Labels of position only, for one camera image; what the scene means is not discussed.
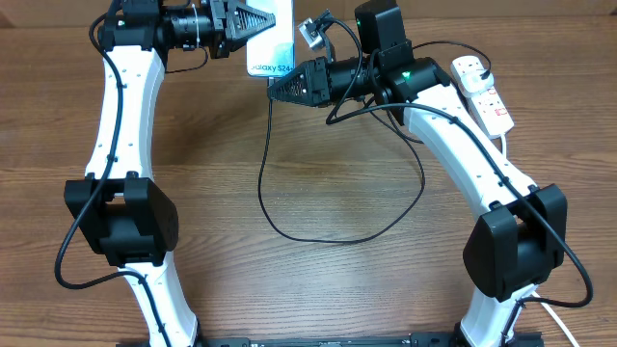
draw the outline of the cable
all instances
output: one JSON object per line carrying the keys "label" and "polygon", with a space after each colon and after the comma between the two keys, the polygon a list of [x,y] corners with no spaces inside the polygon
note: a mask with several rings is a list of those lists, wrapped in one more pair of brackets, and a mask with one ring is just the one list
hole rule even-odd
{"label": "cable", "polygon": [[356,36],[356,34],[354,34],[354,32],[349,28],[349,26],[347,26],[347,24],[345,24],[340,19],[324,18],[322,20],[324,22],[330,22],[330,23],[338,24],[341,28],[343,28],[347,32],[347,34],[349,34],[349,36],[352,38],[352,40],[356,44],[356,47],[358,48],[358,67],[356,67],[356,73],[354,74],[354,78],[352,78],[351,83],[349,83],[349,87],[345,91],[345,94],[343,95],[343,97],[338,101],[338,103],[336,104],[335,108],[332,109],[332,111],[330,112],[330,114],[326,118],[326,124],[331,125],[331,124],[336,123],[336,121],[334,121],[334,122],[332,121],[332,118],[336,117],[336,113],[338,112],[338,109],[345,102],[345,99],[347,98],[347,95],[349,95],[349,93],[351,92],[352,88],[354,88],[354,85],[356,84],[356,81],[358,80],[358,75],[360,74],[360,70],[362,69],[362,45],[360,44],[360,40],[358,40],[358,37]]}
{"label": "cable", "polygon": [[499,138],[501,139],[501,154],[503,154],[504,157],[507,157],[508,156],[508,143],[505,140],[505,134],[499,135]]}
{"label": "cable", "polygon": [[461,47],[465,47],[466,49],[470,49],[474,52],[476,52],[477,54],[481,55],[482,57],[484,57],[484,59],[486,59],[486,61],[489,63],[489,68],[482,73],[482,79],[487,79],[489,78],[489,75],[491,74],[491,68],[493,67],[491,60],[489,59],[489,56],[487,56],[486,54],[484,54],[484,52],[482,52],[481,50],[470,46],[466,43],[462,43],[462,42],[458,42],[458,41],[453,41],[453,40],[435,40],[435,41],[429,41],[429,42],[425,42],[425,43],[421,43],[419,45],[415,45],[414,47],[412,47],[412,50],[418,49],[420,47],[424,47],[427,45],[431,45],[431,44],[452,44],[452,45],[458,45]]}
{"label": "cable", "polygon": [[493,168],[493,170],[495,171],[495,174],[497,175],[497,177],[499,177],[499,180],[502,182],[502,184],[505,185],[508,188],[508,190],[517,198],[517,200],[521,202],[521,204],[533,216],[533,218],[546,231],[549,232],[549,234],[555,239],[557,244],[559,244],[559,247],[561,248],[561,250],[563,250],[563,252],[572,260],[578,272],[582,276],[583,282],[585,284],[586,295],[585,295],[585,298],[579,302],[569,303],[569,302],[562,302],[562,301],[557,301],[557,300],[552,300],[552,299],[534,298],[534,297],[528,297],[528,298],[523,298],[523,299],[518,300],[514,306],[514,309],[512,310],[510,314],[510,317],[505,326],[505,329],[502,332],[501,345],[505,345],[505,339],[507,337],[507,333],[510,331],[510,328],[512,327],[512,325],[514,324],[514,321],[516,320],[516,316],[519,311],[519,308],[521,308],[521,306],[524,305],[525,303],[530,303],[530,302],[545,303],[548,305],[553,305],[557,307],[567,307],[567,308],[579,308],[579,307],[587,306],[591,302],[594,296],[593,283],[591,282],[591,278],[589,277],[587,270],[582,265],[580,260],[578,260],[577,255],[572,251],[572,249],[570,249],[570,247],[565,243],[565,241],[562,240],[561,237],[559,237],[557,232],[550,226],[549,222],[547,222],[547,220],[540,214],[540,212],[538,212],[538,210],[535,209],[531,205],[531,203],[529,203],[529,201],[527,201],[527,199],[525,199],[524,196],[521,193],[519,193],[518,190],[514,188],[514,186],[510,182],[510,179],[499,168],[499,166],[496,164],[493,157],[491,157],[491,154],[489,154],[487,149],[485,149],[484,146],[482,146],[482,143],[480,142],[480,140],[475,136],[475,134],[473,134],[473,132],[464,123],[462,123],[459,120],[458,117],[451,116],[442,110],[438,110],[430,106],[413,104],[413,103],[391,103],[388,105],[373,106],[373,107],[369,107],[366,109],[361,109],[358,111],[351,112],[348,115],[345,115],[345,117],[346,119],[350,119],[355,116],[370,113],[371,111],[374,112],[374,111],[385,110],[385,109],[394,108],[394,107],[408,107],[408,108],[415,108],[419,110],[428,111],[435,115],[443,117],[449,120],[451,123],[459,126],[469,136],[469,138],[474,142],[474,144],[478,147],[478,149],[480,150],[484,158],[487,160],[491,168]]}
{"label": "cable", "polygon": [[[540,298],[540,295],[535,291],[531,293],[531,295],[533,295],[535,298]],[[568,327],[566,327],[561,318],[559,318],[557,313],[547,304],[542,303],[542,307],[549,313],[552,319],[554,319],[555,323],[557,323],[559,328],[561,328],[561,331],[566,335],[566,337],[568,337],[570,343],[572,343],[574,347],[580,347],[575,337],[572,335],[572,333],[570,333],[570,330],[568,329]]]}
{"label": "cable", "polygon": [[[368,101],[364,102],[364,108],[368,108],[370,107],[370,105],[375,101],[375,97],[371,97],[368,99]],[[405,133],[403,133],[401,131],[401,129],[398,127],[398,125],[396,124],[396,122],[394,122],[394,119],[391,118],[391,115],[389,115],[390,118],[390,122],[393,122],[392,126],[388,125],[386,122],[384,122],[382,119],[379,118],[379,116],[375,115],[374,112],[370,112],[370,114],[373,116],[373,118],[375,118],[375,120],[377,120],[378,122],[380,122],[381,124],[383,124],[385,127],[387,127],[388,129],[390,129],[391,131],[393,131],[396,135],[398,135],[398,137],[402,137],[403,139],[409,141],[409,142],[413,142],[416,144],[420,144],[423,145],[424,143],[421,140],[418,139],[414,139],[411,136],[406,135]]]}
{"label": "cable", "polygon": [[[112,9],[112,7],[115,6],[115,3],[116,2],[112,2],[112,6],[110,7],[110,9]],[[118,72],[118,68],[116,67],[112,59],[109,57],[109,55],[107,55],[107,52],[105,52],[105,50],[101,48],[101,46],[98,44],[98,42],[96,42],[94,38],[94,29],[96,28],[98,24],[100,24],[107,17],[107,15],[108,15],[107,13],[103,14],[93,22],[93,24],[90,26],[89,36],[90,36],[90,41],[93,44],[94,48],[105,59],[105,61],[107,62],[111,70],[114,72],[114,76],[116,77],[117,88],[118,88],[118,111],[116,114],[116,124],[114,127],[114,135],[112,137],[112,143],[110,146],[109,155],[107,155],[107,164],[105,165],[105,170],[103,171],[103,175],[98,181],[96,188],[94,188],[94,191],[91,194],[90,198],[88,199],[84,207],[81,209],[81,211],[77,215],[77,218],[75,218],[75,221],[73,222],[73,224],[70,226],[67,236],[65,236],[65,240],[63,241],[60,249],[58,250],[58,255],[56,256],[56,262],[54,264],[54,275],[56,277],[56,281],[61,286],[63,286],[64,288],[73,289],[73,290],[90,288],[97,284],[106,282],[107,280],[112,280],[112,279],[122,277],[122,276],[130,276],[130,277],[136,278],[139,281],[139,284],[141,284],[144,287],[144,290],[146,291],[146,295],[148,296],[148,301],[152,309],[152,314],[154,315],[154,320],[156,321],[156,325],[158,326],[159,333],[163,335],[163,338],[165,339],[165,344],[168,347],[172,347],[172,343],[170,342],[167,332],[165,331],[165,326],[163,325],[163,322],[161,321],[161,318],[158,314],[158,310],[156,309],[156,303],[154,302],[154,298],[148,286],[148,282],[146,281],[146,278],[142,276],[141,274],[137,272],[133,272],[133,271],[123,271],[123,272],[117,272],[114,274],[103,276],[99,279],[90,280],[88,282],[80,283],[80,284],[69,283],[66,280],[64,280],[62,277],[62,260],[65,256],[65,253],[67,252],[68,244],[70,243],[70,240],[72,239],[73,235],[77,231],[79,224],[84,219],[88,210],[92,207],[92,205],[95,202],[96,203],[100,202],[102,188],[104,187],[105,182],[107,181],[109,177],[109,173],[112,170],[113,163],[117,159],[116,158],[116,148],[118,146],[118,139],[120,136],[120,129],[121,129],[124,85],[121,81],[121,76],[120,76],[120,73]]]}
{"label": "cable", "polygon": [[371,236],[364,237],[362,239],[357,239],[357,240],[349,240],[349,241],[303,239],[303,238],[297,238],[297,237],[293,237],[293,236],[287,235],[286,233],[281,231],[274,224],[274,222],[270,218],[270,215],[268,214],[268,211],[266,210],[265,205],[263,204],[263,198],[261,196],[261,184],[262,184],[262,179],[263,179],[263,170],[264,170],[264,168],[266,166],[266,160],[268,158],[268,147],[270,146],[270,135],[272,133],[272,103],[273,103],[273,100],[270,99],[270,103],[269,103],[269,106],[268,106],[268,130],[266,132],[266,145],[265,145],[265,149],[263,151],[263,160],[261,161],[261,168],[259,169],[259,179],[257,181],[257,197],[259,198],[259,205],[261,206],[261,211],[263,211],[263,215],[268,220],[268,223],[270,223],[270,226],[280,236],[282,236],[282,237],[284,237],[286,239],[289,239],[289,240],[292,240],[292,241],[298,241],[298,242],[339,244],[339,245],[355,245],[355,244],[364,243],[364,242],[367,242],[367,241],[370,241],[370,240],[373,240],[373,239],[377,238],[378,236],[380,236],[383,233],[385,233],[386,231],[388,231],[390,228],[394,227],[394,225],[396,225],[400,220],[402,220],[407,215],[407,213],[409,213],[409,211],[411,211],[412,208],[414,208],[416,203],[419,201],[420,197],[422,196],[422,193],[424,192],[424,186],[426,185],[426,177],[424,176],[424,168],[422,167],[422,163],[420,161],[419,156],[417,155],[416,149],[405,138],[401,137],[401,139],[405,142],[405,144],[414,153],[414,157],[416,158],[417,165],[419,166],[419,169],[420,169],[420,191],[417,193],[417,196],[414,199],[414,201],[412,202],[412,204],[398,218],[396,218],[394,220],[394,222],[390,223],[383,230],[381,230],[381,231],[379,231],[379,232],[377,232],[377,233],[375,233],[375,234],[373,234]]}
{"label": "cable", "polygon": [[165,73],[167,74],[180,73],[180,72],[186,72],[186,71],[193,71],[193,70],[205,67],[205,65],[208,64],[208,59],[210,58],[210,56],[208,55],[208,51],[205,49],[205,47],[200,47],[200,48],[203,49],[203,53],[205,53],[205,58],[203,59],[203,63],[201,63],[200,66],[190,67],[190,68],[181,68],[181,69],[174,70],[174,71],[165,71]]}

